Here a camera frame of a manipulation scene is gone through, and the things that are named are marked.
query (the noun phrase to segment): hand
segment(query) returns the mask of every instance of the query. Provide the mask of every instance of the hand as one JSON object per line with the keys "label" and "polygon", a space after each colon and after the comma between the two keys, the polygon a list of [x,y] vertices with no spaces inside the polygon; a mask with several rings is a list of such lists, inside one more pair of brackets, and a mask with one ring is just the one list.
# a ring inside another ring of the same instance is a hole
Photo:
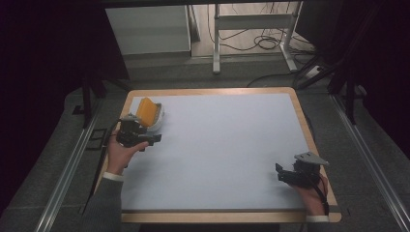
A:
{"label": "hand", "polygon": [[[322,191],[323,195],[328,194],[328,178],[320,174],[321,181],[317,186]],[[314,188],[306,189],[297,186],[290,186],[295,189],[302,197],[305,207],[307,208],[308,216],[324,216],[325,209],[323,208],[322,201]]]}
{"label": "hand", "polygon": [[133,147],[126,148],[119,144],[116,140],[117,130],[109,137],[108,141],[108,167],[106,172],[122,175],[124,168],[130,162],[132,156],[148,146],[148,142],[138,143]]}

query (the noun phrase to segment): person's left hand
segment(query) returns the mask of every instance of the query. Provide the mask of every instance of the person's left hand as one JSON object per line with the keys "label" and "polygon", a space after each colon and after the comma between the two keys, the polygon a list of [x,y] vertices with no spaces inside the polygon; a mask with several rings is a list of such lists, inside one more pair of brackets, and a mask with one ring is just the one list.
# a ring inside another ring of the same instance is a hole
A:
{"label": "person's left hand", "polygon": [[124,168],[128,165],[132,156],[136,152],[146,148],[148,146],[148,142],[138,143],[133,147],[126,148],[117,142],[117,132],[118,131],[115,130],[109,137],[108,167],[106,168],[106,172],[115,175],[122,175]]}

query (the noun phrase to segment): person's right hand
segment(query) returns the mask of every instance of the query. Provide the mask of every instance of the person's right hand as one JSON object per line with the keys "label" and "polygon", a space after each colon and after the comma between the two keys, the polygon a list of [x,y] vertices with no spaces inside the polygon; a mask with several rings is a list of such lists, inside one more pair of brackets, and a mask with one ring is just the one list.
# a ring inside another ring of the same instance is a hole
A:
{"label": "person's right hand", "polygon": [[[328,178],[322,176],[322,174],[320,174],[320,178],[322,179],[322,181],[320,181],[317,186],[322,191],[323,195],[327,196],[329,183]],[[295,189],[301,195],[302,200],[304,201],[305,207],[307,209],[308,216],[325,215],[325,209],[323,207],[322,201],[320,200],[319,194],[317,194],[314,188],[306,189],[297,186],[290,187]]]}

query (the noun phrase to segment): yellow sponge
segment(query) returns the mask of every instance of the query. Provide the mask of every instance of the yellow sponge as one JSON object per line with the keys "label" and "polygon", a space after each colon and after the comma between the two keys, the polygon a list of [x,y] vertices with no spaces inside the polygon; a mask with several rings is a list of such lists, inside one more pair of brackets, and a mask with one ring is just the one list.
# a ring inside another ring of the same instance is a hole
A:
{"label": "yellow sponge", "polygon": [[142,99],[139,103],[138,110],[136,111],[136,117],[139,118],[139,123],[145,128],[153,126],[157,110],[157,105],[150,99]]}

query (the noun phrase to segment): white shirt cuff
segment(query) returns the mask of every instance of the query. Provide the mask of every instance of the white shirt cuff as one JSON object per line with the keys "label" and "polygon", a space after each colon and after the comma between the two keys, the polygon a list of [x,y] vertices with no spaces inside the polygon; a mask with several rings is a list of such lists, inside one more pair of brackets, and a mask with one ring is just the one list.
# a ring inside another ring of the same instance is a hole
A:
{"label": "white shirt cuff", "polygon": [[102,176],[111,181],[124,182],[124,176],[115,175],[109,172],[104,172]]}
{"label": "white shirt cuff", "polygon": [[329,216],[307,216],[307,222],[329,222]]}

